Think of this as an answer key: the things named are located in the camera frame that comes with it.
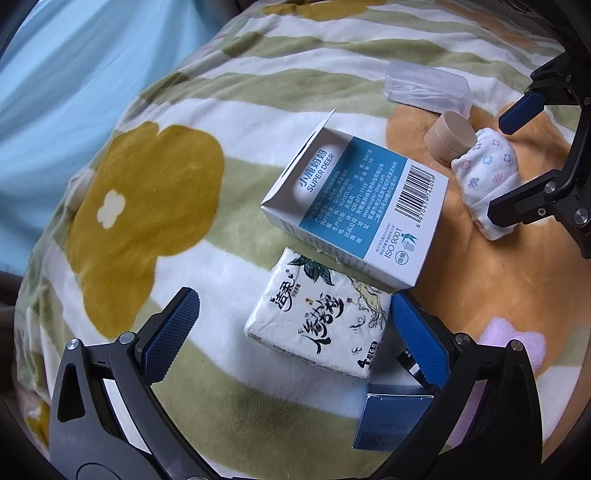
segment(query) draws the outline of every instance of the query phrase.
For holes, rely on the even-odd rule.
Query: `striped blanket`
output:
[[[423,145],[435,114],[383,96],[391,59],[467,78],[470,122],[494,128],[529,73],[561,51],[452,0],[255,3],[130,104],[37,244],[15,319],[21,408],[33,432],[47,441],[70,338],[90,345],[137,331],[189,286],[202,299],[200,319],[153,390],[196,450],[227,476],[371,473],[386,454],[351,450],[367,380],[295,361],[249,340],[243,327],[285,247],[375,282],[272,227],[260,201],[332,109],[330,127],[451,176]],[[564,162],[578,114],[551,108],[510,138],[522,179]],[[451,330],[474,338],[493,317],[544,334],[537,382],[547,439],[587,349],[590,278],[553,219],[483,239],[451,179],[415,293]],[[116,393],[113,402],[120,411]]]

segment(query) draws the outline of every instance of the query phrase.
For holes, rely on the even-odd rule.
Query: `blue fabric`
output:
[[[40,0],[0,59],[0,270],[24,273],[126,105],[219,28],[201,0]]]

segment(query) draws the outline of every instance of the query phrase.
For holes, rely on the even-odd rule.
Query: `barcode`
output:
[[[396,202],[395,210],[421,223],[434,182],[434,175],[412,165]]]

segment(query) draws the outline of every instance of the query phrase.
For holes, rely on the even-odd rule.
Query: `leaf illustration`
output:
[[[312,272],[313,268],[314,268],[314,266],[312,265],[312,263],[310,263],[310,261],[307,261],[304,264],[304,273],[306,274],[306,277],[308,277],[312,280],[314,280],[314,277],[313,277],[314,272]]]
[[[330,269],[328,267],[325,267],[324,265],[320,266],[320,276],[322,277],[322,280],[324,280],[324,283],[326,283],[327,285],[334,285],[334,283],[332,283],[332,280],[330,279]]]
[[[296,267],[301,267],[302,265],[304,265],[306,263],[307,260],[308,259],[306,257],[304,257],[303,255],[300,255],[298,258],[289,262],[288,265],[295,265]]]
[[[312,280],[316,282],[320,278],[320,264],[314,260],[308,260],[308,262],[312,265]]]

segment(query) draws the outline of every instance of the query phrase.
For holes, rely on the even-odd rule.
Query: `tissue pack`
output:
[[[244,332],[308,364],[366,378],[390,301],[388,293],[286,248]]]
[[[447,177],[326,128],[329,118],[316,127],[261,208],[273,225],[339,261],[394,289],[413,287],[437,226]]]

